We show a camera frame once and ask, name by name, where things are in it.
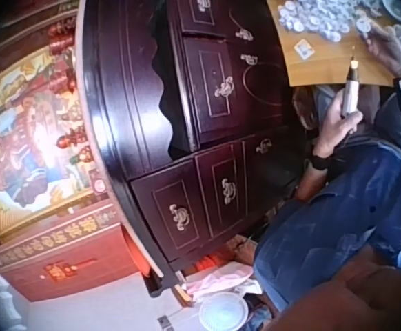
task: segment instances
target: hand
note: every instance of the hand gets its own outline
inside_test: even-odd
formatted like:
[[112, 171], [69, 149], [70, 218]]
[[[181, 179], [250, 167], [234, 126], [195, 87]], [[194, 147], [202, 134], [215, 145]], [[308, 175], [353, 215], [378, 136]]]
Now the hand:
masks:
[[355, 131], [363, 119], [363, 114], [358, 111], [349, 114], [345, 119], [341, 118], [344, 91], [344, 89], [339, 91], [329, 106], [320, 136], [313, 150], [314, 155], [323, 159], [330, 157], [335, 147], [348, 133]]
[[371, 20], [371, 31], [362, 35], [369, 52], [395, 77], [401, 78], [401, 43], [398, 38]]

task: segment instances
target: black wristband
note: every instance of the black wristband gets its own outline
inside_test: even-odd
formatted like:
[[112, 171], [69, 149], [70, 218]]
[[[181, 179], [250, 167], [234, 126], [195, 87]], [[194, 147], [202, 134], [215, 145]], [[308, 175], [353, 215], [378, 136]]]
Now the black wristband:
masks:
[[331, 157], [323, 159], [317, 155], [311, 155], [310, 162], [312, 164], [312, 168], [323, 171], [329, 168], [331, 164]]

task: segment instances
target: playing card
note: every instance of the playing card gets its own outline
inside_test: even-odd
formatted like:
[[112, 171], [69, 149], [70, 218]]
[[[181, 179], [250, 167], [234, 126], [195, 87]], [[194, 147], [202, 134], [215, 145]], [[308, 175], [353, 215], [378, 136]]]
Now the playing card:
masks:
[[316, 51], [312, 48], [312, 46], [304, 39], [300, 40], [297, 45], [294, 46], [296, 52], [300, 55], [303, 60], [311, 57], [313, 53]]

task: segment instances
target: religious painting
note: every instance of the religious painting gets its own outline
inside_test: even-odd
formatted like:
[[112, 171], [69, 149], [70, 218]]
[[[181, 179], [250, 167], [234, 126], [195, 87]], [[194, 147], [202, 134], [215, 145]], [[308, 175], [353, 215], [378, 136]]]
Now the religious painting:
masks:
[[0, 74], [0, 236], [92, 194], [73, 65], [74, 48], [54, 56], [46, 47]]

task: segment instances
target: brass drawer pull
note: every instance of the brass drawer pull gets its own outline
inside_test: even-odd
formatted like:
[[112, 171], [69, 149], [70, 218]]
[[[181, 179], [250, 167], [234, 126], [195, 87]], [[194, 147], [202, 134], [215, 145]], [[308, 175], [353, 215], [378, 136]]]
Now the brass drawer pull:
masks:
[[174, 216], [173, 221], [176, 222], [176, 227], [178, 228], [178, 230], [179, 231], [185, 230], [189, 224], [188, 211], [183, 207], [178, 208], [177, 205], [171, 205], [169, 209], [172, 215]]
[[245, 61], [246, 63], [248, 63], [250, 66], [255, 66], [258, 61], [258, 57], [254, 56], [254, 55], [246, 55], [246, 54], [242, 54], [240, 56], [240, 59]]
[[248, 41], [254, 40], [254, 37], [251, 34], [251, 32], [248, 30], [242, 29], [242, 28], [238, 32], [236, 32], [236, 37], [241, 38], [243, 40], [248, 40]]
[[224, 196], [223, 201], [225, 202], [225, 205], [229, 205], [231, 201], [236, 198], [236, 184], [228, 183], [228, 179], [225, 178], [222, 180], [222, 188]]
[[221, 83], [220, 88], [214, 91], [214, 96], [216, 98], [224, 97], [227, 98], [234, 91], [233, 77], [228, 76], [224, 83]]
[[257, 153], [261, 153], [261, 154], [266, 154], [266, 153], [268, 153], [268, 150], [269, 150], [271, 147], [272, 147], [271, 139], [266, 138], [266, 139], [263, 139], [263, 140], [260, 142], [260, 146], [258, 146], [258, 147], [256, 148], [256, 152], [257, 152]]
[[210, 0], [198, 0], [199, 10], [205, 12], [206, 8], [211, 8], [212, 3]]

